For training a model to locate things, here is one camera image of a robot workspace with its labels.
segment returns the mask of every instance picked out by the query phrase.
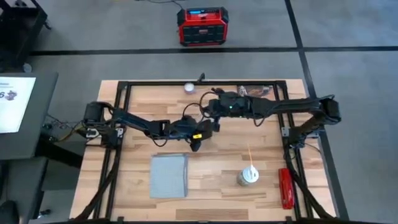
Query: cup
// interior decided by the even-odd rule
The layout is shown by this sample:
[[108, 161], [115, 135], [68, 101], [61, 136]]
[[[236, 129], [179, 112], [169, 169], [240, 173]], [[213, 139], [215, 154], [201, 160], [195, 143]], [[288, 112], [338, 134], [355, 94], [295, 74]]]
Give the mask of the cup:
[[195, 85], [193, 83], [186, 83], [184, 85], [184, 91], [186, 94], [192, 94], [195, 92]]
[[259, 179], [259, 171], [254, 166], [243, 169], [237, 176], [236, 180], [241, 186], [248, 186], [255, 183]]

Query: yellow label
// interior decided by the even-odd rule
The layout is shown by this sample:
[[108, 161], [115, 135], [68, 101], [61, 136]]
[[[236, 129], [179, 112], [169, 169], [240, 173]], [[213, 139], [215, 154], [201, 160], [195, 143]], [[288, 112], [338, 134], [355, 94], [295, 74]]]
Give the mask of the yellow label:
[[194, 139], [198, 139], [198, 138], [201, 138], [201, 134], [196, 134], [196, 135], [194, 135], [194, 136], [192, 136]]

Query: cable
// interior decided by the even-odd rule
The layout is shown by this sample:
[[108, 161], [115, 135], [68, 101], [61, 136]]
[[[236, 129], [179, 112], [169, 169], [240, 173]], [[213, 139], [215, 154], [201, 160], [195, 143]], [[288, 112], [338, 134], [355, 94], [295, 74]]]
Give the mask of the cable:
[[257, 123], [256, 123], [256, 119], [253, 118], [253, 123], [254, 123], [254, 125], [255, 125], [256, 127], [260, 127], [260, 126], [263, 124], [263, 122], [264, 122], [265, 120], [266, 120], [266, 118], [264, 117], [264, 118], [262, 118], [262, 120], [260, 121], [260, 123], [257, 124]]
[[169, 141], [169, 137], [170, 137], [170, 133], [171, 133], [171, 132], [172, 132], [172, 130], [170, 129], [169, 132], [167, 133], [167, 138], [166, 138], [166, 140], [163, 142], [163, 144], [158, 144], [158, 143], [155, 141], [154, 136], [152, 135], [151, 132], [149, 132], [149, 136], [150, 136], [150, 139], [152, 140], [152, 142], [154, 142], [155, 146], [157, 146], [157, 147], [163, 147], [163, 146], [165, 146], [165, 145], [167, 144], [167, 142]]
[[208, 94], [213, 94], [213, 95], [218, 96], [217, 93], [212, 92], [212, 91], [208, 91], [208, 92], [204, 93], [204, 94], [200, 97], [200, 100], [199, 100], [199, 109], [200, 109], [201, 115], [202, 115], [203, 117], [205, 117], [205, 118], [211, 118], [211, 116], [207, 116], [207, 115], [205, 114], [205, 110], [203, 109], [203, 106], [202, 106], [203, 98], [204, 98], [206, 95], [208, 95]]
[[94, 140], [94, 139], [96, 139], [96, 138], [98, 138], [98, 137], [100, 137], [100, 136], [101, 136], [100, 134], [97, 134], [97, 135], [94, 136], [93, 138], [87, 140], [87, 141], [86, 141], [86, 146], [88, 146], [88, 145], [87, 145], [88, 142], [90, 142], [90, 141], [92, 141], [92, 140]]
[[311, 144], [308, 144], [308, 143], [304, 143], [304, 144], [306, 144], [306, 145], [312, 147], [313, 149], [316, 149], [319, 153], [322, 153], [321, 150], [320, 150], [319, 148], [317, 148], [317, 147], [315, 147], [315, 146], [313, 146], [313, 145], [311, 145]]
[[70, 136], [72, 136], [75, 132], [77, 132], [78, 130], [80, 130], [80, 129], [82, 129], [82, 128], [84, 128], [84, 127], [83, 127], [83, 125], [82, 125], [82, 121], [80, 121], [79, 123], [77, 123], [76, 125], [74, 125], [74, 127], [73, 127], [72, 130], [69, 132], [69, 134], [67, 134], [67, 135], [65, 135], [64, 137], [60, 138], [60, 139], [58, 140], [58, 142], [67, 140], [68, 138], [70, 138]]
[[181, 6], [181, 4], [180, 3], [178, 3], [176, 0], [170, 0], [170, 1], [153, 1], [153, 0], [146, 0], [146, 1], [149, 1], [149, 2], [151, 2], [151, 3], [157, 3], [157, 4], [163, 4], [163, 3], [174, 3], [174, 4], [176, 4], [176, 5], [178, 5], [178, 6], [180, 6], [180, 8], [182, 9], [182, 10], [184, 10], [184, 8]]
[[286, 166], [289, 169], [290, 174], [292, 175], [292, 178], [293, 178], [294, 182], [298, 185], [298, 187], [302, 191], [303, 196], [309, 200], [311, 206], [313, 207], [313, 209], [319, 215], [320, 218], [333, 218], [318, 203], [316, 198], [312, 195], [311, 191], [309, 191], [308, 187], [301, 180], [301, 178], [298, 175], [297, 171], [294, 169], [294, 166], [293, 166], [293, 163], [292, 163], [292, 159], [294, 159], [295, 157], [294, 158], [290, 158], [290, 153], [289, 152], [290, 152], [291, 149], [294, 149], [294, 148], [290, 147], [287, 151], [285, 151], [284, 159], [286, 161]]
[[113, 111], [111, 110], [111, 108], [108, 108], [108, 111], [111, 115], [113, 115]]
[[200, 105], [199, 103], [190, 103], [190, 104], [188, 104], [188, 105], [184, 108], [184, 110], [182, 111], [182, 117], [185, 116], [185, 111], [187, 110], [187, 108], [188, 108], [189, 106], [192, 106], [192, 105], [197, 105], [197, 106], [199, 106], [199, 111], [200, 111], [200, 114], [201, 114], [201, 118], [200, 118], [200, 120], [199, 120], [199, 122], [198, 122], [198, 124], [199, 124], [199, 123], [201, 123], [201, 122], [203, 121], [203, 119], [205, 118], [204, 115], [203, 115], [203, 113], [202, 113], [203, 110], [200, 109], [200, 108], [201, 108], [201, 105]]
[[293, 149], [293, 148], [290, 147], [289, 150], [286, 151], [286, 152], [284, 153], [284, 159], [285, 159], [285, 160], [287, 160], [287, 155], [289, 155], [290, 161], [292, 161], [292, 160], [294, 160], [294, 159], [296, 158], [296, 155], [295, 155], [295, 154], [294, 154], [294, 157], [291, 157], [291, 156], [290, 156], [290, 150], [291, 150], [291, 149]]
[[75, 124], [75, 123], [79, 123], [80, 121], [60, 121], [58, 118], [52, 116], [51, 114], [47, 113], [47, 116], [51, 119], [53, 119], [53, 121], [51, 122], [51, 125], [55, 126], [55, 123], [60, 124], [60, 125], [56, 125], [58, 128], [60, 129], [65, 129], [65, 127], [68, 128], [72, 128], [69, 124]]

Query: table leg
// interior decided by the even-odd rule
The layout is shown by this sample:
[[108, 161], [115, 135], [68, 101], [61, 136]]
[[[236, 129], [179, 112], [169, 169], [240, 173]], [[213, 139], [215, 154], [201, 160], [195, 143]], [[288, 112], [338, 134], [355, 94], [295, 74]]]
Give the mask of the table leg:
[[83, 161], [83, 156], [70, 152], [60, 146], [56, 146], [54, 143], [45, 139], [39, 139], [35, 156], [44, 156], [78, 169], [80, 169]]

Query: wooden skewer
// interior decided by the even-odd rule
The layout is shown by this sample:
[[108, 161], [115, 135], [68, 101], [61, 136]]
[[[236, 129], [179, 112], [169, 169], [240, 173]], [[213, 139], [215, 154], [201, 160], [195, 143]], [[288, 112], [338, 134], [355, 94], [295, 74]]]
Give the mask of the wooden skewer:
[[248, 145], [248, 151], [249, 151], [249, 157], [250, 157], [250, 165], [253, 166], [253, 160], [251, 158], [251, 151], [250, 151], [250, 146], [249, 143], [246, 143]]

